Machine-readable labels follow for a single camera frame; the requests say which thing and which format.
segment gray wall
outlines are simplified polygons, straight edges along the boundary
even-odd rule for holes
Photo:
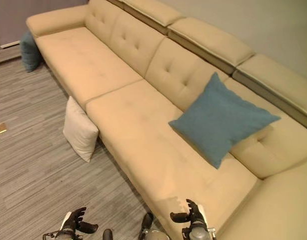
[[[307,78],[307,0],[160,0]]]
[[[20,40],[29,16],[86,3],[87,0],[0,0],[0,46]]]

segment tufted button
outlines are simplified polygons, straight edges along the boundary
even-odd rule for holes
[[[166,71],[167,73],[170,72],[171,66],[172,66],[172,62],[170,62],[168,65],[165,66],[165,71]]]
[[[187,77],[187,78],[183,81],[183,85],[184,85],[184,86],[187,86],[188,83],[189,83],[189,80],[190,80],[190,78]]]

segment sofa cushion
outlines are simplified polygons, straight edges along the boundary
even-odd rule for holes
[[[182,112],[145,80],[94,99],[87,114],[172,239],[182,239],[187,224],[169,214],[185,211],[186,198],[219,230],[257,182],[229,153],[218,170],[207,163],[168,125]]]
[[[250,58],[254,51],[239,39],[193,17],[180,19],[168,27],[168,36],[227,74]]]
[[[307,127],[307,79],[256,54],[237,67],[233,78]]]
[[[62,132],[74,151],[89,163],[95,150],[99,130],[71,96],[65,109]]]
[[[279,119],[228,90],[214,73],[197,100],[169,124],[218,169],[233,145]]]
[[[160,32],[122,12],[114,25],[109,47],[144,77],[163,38]]]
[[[218,68],[166,38],[157,49],[145,79],[185,111],[202,93],[214,72],[222,81],[228,78]]]
[[[235,236],[307,240],[307,162],[263,181],[219,239],[237,239]]]
[[[21,60],[25,70],[30,73],[43,61],[43,57],[30,31],[27,31],[20,40]]]
[[[118,16],[124,12],[107,0],[90,0],[85,26],[106,45],[109,44]]]
[[[182,14],[157,0],[124,0],[125,11],[158,30],[167,34],[168,25],[182,17]]]
[[[60,83],[85,109],[92,98],[142,77],[85,27],[36,39]]]
[[[230,151],[259,178],[277,174],[307,158],[307,129],[289,115],[236,80],[229,78],[226,87],[242,99],[281,117],[273,122],[265,136],[253,135]]]

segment throw pillow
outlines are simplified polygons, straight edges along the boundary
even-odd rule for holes
[[[63,135],[87,163],[94,153],[98,133],[99,130],[85,111],[70,96],[65,110]]]
[[[40,51],[30,31],[27,31],[22,36],[20,40],[20,51],[22,62],[28,73],[35,70],[43,60],[43,57],[40,54]]]
[[[218,169],[233,145],[279,119],[227,89],[215,72],[196,101],[169,124]]]

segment striped carpet floor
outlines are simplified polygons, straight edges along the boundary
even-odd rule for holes
[[[85,240],[137,239],[148,207],[100,141],[91,163],[63,136],[68,96],[48,68],[27,73],[21,59],[0,64],[0,240],[37,240],[68,211],[87,207],[99,224]]]

